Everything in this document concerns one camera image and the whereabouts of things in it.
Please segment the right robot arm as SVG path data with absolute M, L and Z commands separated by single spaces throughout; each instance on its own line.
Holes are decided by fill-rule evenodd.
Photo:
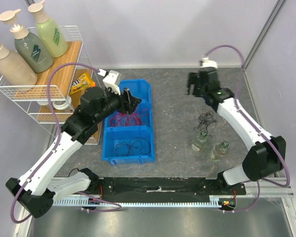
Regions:
M 284 170 L 286 141 L 282 136 L 274 137 L 266 132 L 241 106 L 229 88 L 222 88 L 217 69 L 201 68 L 189 73 L 187 92 L 201 97 L 216 113 L 223 117 L 237 132 L 248 149 L 241 164 L 219 174 L 217 191 L 228 194 L 234 185 L 245 181 L 266 180 L 267 176 Z

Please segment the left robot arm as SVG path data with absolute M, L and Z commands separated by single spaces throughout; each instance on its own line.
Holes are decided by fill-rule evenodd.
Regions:
M 98 131 L 98 124 L 114 112 L 132 114 L 141 99 L 128 88 L 116 94 L 111 89 L 90 87 L 80 98 L 80 105 L 58 129 L 59 134 L 51 147 L 35 165 L 20 178 L 10 178 L 6 187 L 14 195 L 13 204 L 19 202 L 34 218 L 43 216 L 60 199 L 85 191 L 98 190 L 98 176 L 88 168 L 77 174 L 53 182 L 52 178 L 88 139 Z

